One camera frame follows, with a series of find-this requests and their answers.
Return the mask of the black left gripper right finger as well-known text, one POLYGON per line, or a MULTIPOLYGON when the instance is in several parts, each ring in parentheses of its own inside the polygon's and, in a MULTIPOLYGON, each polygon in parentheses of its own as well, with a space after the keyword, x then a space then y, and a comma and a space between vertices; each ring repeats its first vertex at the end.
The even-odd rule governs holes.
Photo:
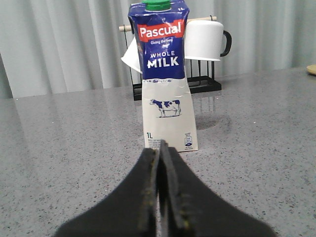
POLYGON ((211 191, 165 141, 159 153, 164 237, 274 237, 272 228, 211 191))

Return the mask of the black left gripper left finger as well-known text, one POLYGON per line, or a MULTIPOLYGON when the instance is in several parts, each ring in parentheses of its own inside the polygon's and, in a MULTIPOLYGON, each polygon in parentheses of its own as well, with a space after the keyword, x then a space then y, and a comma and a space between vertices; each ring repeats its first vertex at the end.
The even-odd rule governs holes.
POLYGON ((126 178, 105 199, 63 224, 57 237, 154 237, 159 157, 144 149, 126 178))

